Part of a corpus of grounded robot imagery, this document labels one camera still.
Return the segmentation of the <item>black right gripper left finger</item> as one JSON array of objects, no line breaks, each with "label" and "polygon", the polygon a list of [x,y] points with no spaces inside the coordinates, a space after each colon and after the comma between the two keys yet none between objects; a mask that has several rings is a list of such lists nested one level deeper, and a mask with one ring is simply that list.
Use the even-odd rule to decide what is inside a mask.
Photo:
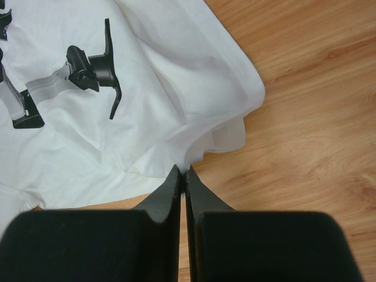
[{"label": "black right gripper left finger", "polygon": [[177,281],[180,171],[128,210],[17,216],[1,240],[2,281]]}]

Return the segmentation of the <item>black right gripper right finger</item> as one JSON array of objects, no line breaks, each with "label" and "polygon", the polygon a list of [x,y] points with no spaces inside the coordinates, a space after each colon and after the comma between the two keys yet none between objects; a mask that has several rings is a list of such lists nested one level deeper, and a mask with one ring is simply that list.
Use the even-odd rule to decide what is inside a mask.
[{"label": "black right gripper right finger", "polygon": [[192,281],[362,281],[344,232],[317,211],[237,211],[185,174]]}]

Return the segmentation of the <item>white t shirt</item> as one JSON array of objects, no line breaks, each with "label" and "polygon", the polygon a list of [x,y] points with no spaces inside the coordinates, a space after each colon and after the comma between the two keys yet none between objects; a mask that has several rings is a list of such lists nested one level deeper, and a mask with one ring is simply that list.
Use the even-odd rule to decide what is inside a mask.
[{"label": "white t shirt", "polygon": [[149,193],[171,167],[245,142],[243,118],[264,100],[253,64],[204,1],[8,1],[1,42],[18,89],[54,73],[75,45],[105,50],[110,22],[122,100],[67,89],[37,102],[40,129],[15,129],[1,105],[1,216]]}]

